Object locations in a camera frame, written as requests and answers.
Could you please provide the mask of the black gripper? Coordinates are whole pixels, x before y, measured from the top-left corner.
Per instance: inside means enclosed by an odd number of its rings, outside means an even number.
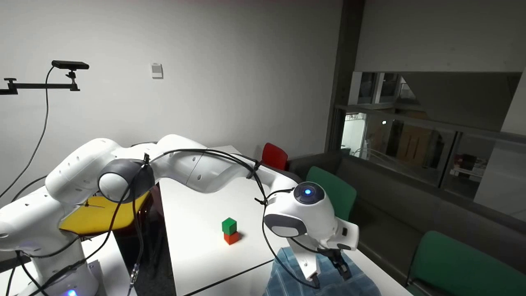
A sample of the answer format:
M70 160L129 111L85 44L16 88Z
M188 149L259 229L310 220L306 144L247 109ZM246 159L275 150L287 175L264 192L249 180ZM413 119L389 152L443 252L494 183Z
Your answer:
M344 280L353 277L351 267L339 249L331 249L329 259L339 269Z

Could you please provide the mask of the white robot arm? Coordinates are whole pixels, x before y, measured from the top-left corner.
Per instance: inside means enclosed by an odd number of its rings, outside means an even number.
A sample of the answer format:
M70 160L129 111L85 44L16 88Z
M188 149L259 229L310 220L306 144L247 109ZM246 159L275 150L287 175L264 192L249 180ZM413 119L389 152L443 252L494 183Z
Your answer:
M60 223L93 193L126 203L157 182L173 178L198 192L216 192L236 177L257 182L262 229L285 238L302 267L297 279L320 287L320 257L351 275L346 249L359 244L359 226L334 213L328 190L297 180L242 154L206 147L180 134L131 147L96 137L63 159L45 183L0 208L0 249L27 252L37 272L22 296L96 296L99 280L88 266L80 236Z

